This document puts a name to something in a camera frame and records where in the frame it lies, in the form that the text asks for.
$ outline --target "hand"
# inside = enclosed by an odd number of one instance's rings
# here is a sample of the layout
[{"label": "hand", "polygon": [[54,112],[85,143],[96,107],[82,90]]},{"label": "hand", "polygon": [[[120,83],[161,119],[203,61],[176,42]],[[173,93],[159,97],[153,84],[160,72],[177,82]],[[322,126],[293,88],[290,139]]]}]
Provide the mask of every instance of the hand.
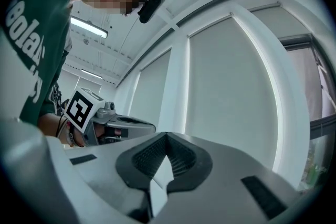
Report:
[{"label": "hand", "polygon": [[[98,123],[93,123],[94,126],[94,132],[96,133],[96,137],[100,137],[104,134],[104,126]],[[73,139],[75,139],[75,142],[78,144],[78,146],[85,146],[82,134],[80,131],[78,131],[76,128],[74,130]]]}]

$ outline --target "ceiling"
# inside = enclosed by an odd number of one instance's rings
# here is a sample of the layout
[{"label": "ceiling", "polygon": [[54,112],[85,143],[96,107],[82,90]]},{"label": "ceiling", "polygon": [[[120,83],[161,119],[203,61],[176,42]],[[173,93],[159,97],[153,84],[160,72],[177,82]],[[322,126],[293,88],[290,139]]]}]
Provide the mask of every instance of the ceiling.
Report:
[{"label": "ceiling", "polygon": [[[105,29],[108,36],[104,39],[71,25],[73,47],[65,68],[70,72],[83,68],[116,87],[150,45],[169,29],[178,30],[176,23],[210,1],[166,0],[147,24],[139,22],[136,11],[125,17],[75,2],[71,14]],[[91,76],[83,73],[82,77]]]}]

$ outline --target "fluorescent light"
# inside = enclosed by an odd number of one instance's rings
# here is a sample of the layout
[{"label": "fluorescent light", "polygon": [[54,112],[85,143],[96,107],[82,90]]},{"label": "fluorescent light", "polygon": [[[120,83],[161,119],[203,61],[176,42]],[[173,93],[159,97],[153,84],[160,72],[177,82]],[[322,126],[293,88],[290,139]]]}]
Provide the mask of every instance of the fluorescent light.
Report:
[{"label": "fluorescent light", "polygon": [[84,73],[86,73],[86,74],[89,74],[89,75],[91,75],[91,76],[94,76],[94,77],[96,77],[96,78],[103,79],[103,77],[101,77],[101,76],[99,76],[99,75],[96,75],[96,74],[93,74],[93,73],[91,73],[91,72],[89,72],[89,71],[86,71],[86,70],[84,70],[84,69],[82,69],[82,72],[84,72]]},{"label": "fluorescent light", "polygon": [[77,25],[81,28],[86,29],[87,31],[90,31],[98,36],[101,36],[102,38],[107,38],[107,31],[104,31],[104,29],[99,28],[98,26],[92,25],[90,23],[87,23],[84,20],[81,20],[79,18],[71,17],[71,23],[73,25]]}]

